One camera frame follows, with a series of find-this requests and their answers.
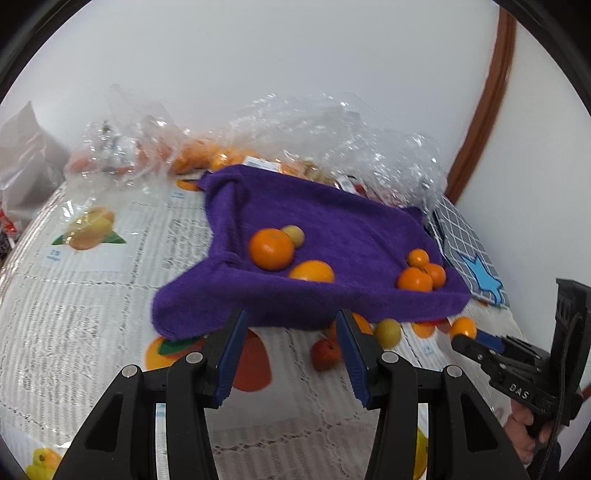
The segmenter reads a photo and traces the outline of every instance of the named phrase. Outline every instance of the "finger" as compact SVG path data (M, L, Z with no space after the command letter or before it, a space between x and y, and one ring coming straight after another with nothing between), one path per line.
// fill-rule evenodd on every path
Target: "finger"
M524 425L531 425L534 422L534 414L531 410L515 400L511 400L511 414L515 420Z
M525 425L509 417L505 423L505 433L511 439L515 447L533 451L535 448L535 440L527 435Z
M553 427L552 423L547 423L546 425L544 425L542 427L542 431L540 432L540 435L538 436L538 438L540 439L540 443L542 445L545 445L546 443L548 443L548 440L550 440L550 433L552 433L552 427Z
M546 425L542 427L542 431L538 436L540 443L545 445L550 440L550 435L552 434L552 429L554 428L554 421L548 422ZM558 429L556 430L556 435L562 432L564 429L564 425L558 425Z
M531 461L534 459L534 454L529 450L524 450L523 448L515 447L515 451L517 452L517 455L519 456L519 460L521 460L521 463L528 464L531 463Z

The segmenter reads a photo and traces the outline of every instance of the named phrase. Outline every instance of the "blue gripper pad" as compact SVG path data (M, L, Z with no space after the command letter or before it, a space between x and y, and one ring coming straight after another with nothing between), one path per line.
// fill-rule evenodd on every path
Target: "blue gripper pad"
M483 332L482 330L477 330L476 341L487 348L493 349L495 352L501 355L505 352L505 344L500 338Z
M232 390L232 383L238 369L238 362L242 355L246 335L248 334L248 322L246 313L242 311L236 321L236 325L228 338L226 349L217 366L217 388L213 394L213 400L217 406L222 405Z
M363 361L357 341L353 336L351 327L348 325L343 312L339 312L336 316L336 336L339 340L340 349L343 352L343 359L345 359L345 366L349 373L349 379L355 397L364 407L367 407L371 399L367 387L367 366Z

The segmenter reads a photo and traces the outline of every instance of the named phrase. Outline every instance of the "white wall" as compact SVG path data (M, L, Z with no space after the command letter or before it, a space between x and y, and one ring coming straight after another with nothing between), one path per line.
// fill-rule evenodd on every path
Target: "white wall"
M555 278L591 285L590 179L591 117L558 65L520 27L499 118L459 209L505 283L515 320L544 348L554 331ZM590 381L587 361L583 385ZM590 419L586 406L579 426L563 432L566 453Z
M308 3L93 0L27 65L0 124L32 100L41 125L72 149L86 123L107 113L112 83L159 99L198 131L269 93L352 92L399 130L434 137L449 167L488 71L498 8Z

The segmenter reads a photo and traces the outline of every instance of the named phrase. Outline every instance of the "orange fruit in bag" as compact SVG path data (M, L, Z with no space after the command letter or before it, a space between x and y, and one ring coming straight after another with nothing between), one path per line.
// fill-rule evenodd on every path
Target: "orange fruit in bag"
M213 155L210 168L218 171L230 165L240 165L246 157L258 158L259 154L254 150L239 150L236 147L221 148Z
M209 168L213 156L220 150L219 145L204 140L191 140L185 144L180 155L174 160L172 172L188 173L194 168Z

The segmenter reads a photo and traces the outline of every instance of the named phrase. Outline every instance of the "fruit label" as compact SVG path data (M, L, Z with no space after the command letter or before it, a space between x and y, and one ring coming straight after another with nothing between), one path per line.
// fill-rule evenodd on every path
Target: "fruit label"
M423 345L423 352L427 356L430 356L435 353L435 351L433 350L433 347L431 347L431 345L429 345L428 343Z
M255 167L260 168L262 170L268 171L276 171L279 173L281 171L281 164L274 161L263 160L261 158L255 157L245 157L242 165L246 165L248 167Z
M343 175L341 177L338 177L336 181L339 184L340 189L344 192L349 192L353 193L354 195L358 195L357 190L355 190L355 185L353 185L353 182L350 181L348 177L345 177Z

